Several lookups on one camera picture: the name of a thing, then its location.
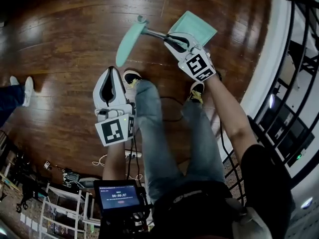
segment sneaker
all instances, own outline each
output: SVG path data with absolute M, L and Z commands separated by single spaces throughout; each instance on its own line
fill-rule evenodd
M 24 101 L 23 106 L 28 107 L 30 105 L 30 99 L 33 92 L 33 80 L 29 76 L 24 85 Z
M 201 82 L 194 82 L 190 87 L 190 93 L 187 100 L 191 100 L 194 103 L 203 103 L 201 95 L 204 92 L 204 84 Z
M 136 83 L 142 79 L 139 73 L 133 70 L 127 70 L 123 74 L 124 81 L 130 85 L 131 88 L 134 88 Z
M 11 84 L 11 86 L 19 85 L 19 81 L 15 76 L 11 76 L 10 77 L 10 84 Z

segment electronic device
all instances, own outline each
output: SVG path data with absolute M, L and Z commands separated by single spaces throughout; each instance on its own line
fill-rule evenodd
M 152 205 L 135 180 L 94 181 L 94 190 L 102 216 L 99 239 L 140 238 L 148 232 L 146 219 Z
M 93 91 L 95 128 L 103 146 L 127 141 L 134 136 L 134 104 L 125 97 L 119 71 L 110 66 L 99 78 Z

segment black sneaker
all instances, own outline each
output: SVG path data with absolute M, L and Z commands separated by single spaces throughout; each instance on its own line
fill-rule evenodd
M 190 93 L 187 100 L 191 100 L 194 103 L 203 103 L 203 99 L 201 95 L 204 92 L 204 84 L 201 82 L 194 82 L 193 85 L 190 87 Z
M 130 85 L 131 88 L 135 87 L 135 84 L 142 79 L 138 72 L 133 70 L 127 70 L 123 74 L 124 81 Z

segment dustpan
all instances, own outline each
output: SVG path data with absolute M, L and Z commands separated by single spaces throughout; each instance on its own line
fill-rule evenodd
M 217 30 L 194 13 L 187 11 L 171 27 L 168 33 L 174 32 L 191 34 L 204 46 L 217 33 Z

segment mint green dustpan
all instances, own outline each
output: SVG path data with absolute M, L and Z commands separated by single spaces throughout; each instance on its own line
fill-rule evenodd
M 216 33 L 217 30 L 195 14 L 187 11 L 171 27 L 168 33 L 188 33 L 204 46 Z
M 139 15 L 138 22 L 132 25 L 129 31 L 125 34 L 116 54 L 117 67 L 124 65 L 139 36 L 141 34 L 150 34 L 150 30 L 148 30 L 146 27 L 147 23 L 147 20 Z M 191 34 L 198 41 L 198 43 L 204 46 L 214 36 L 214 34 L 216 34 L 217 30 L 200 17 L 196 16 L 190 11 L 187 11 L 171 27 L 168 33 L 174 32 Z M 160 38 L 165 39 L 166 34 L 161 34 L 154 31 L 153 33 L 155 33 L 155 35 L 153 34 L 152 36 L 158 37 L 160 34 L 162 35 Z
M 139 38 L 140 34 L 142 34 L 147 23 L 147 20 L 143 18 L 141 15 L 139 15 L 138 22 L 131 26 L 129 31 L 127 31 L 120 43 L 118 52 L 116 53 L 115 61 L 117 67 L 121 67 L 124 65 L 137 39 Z

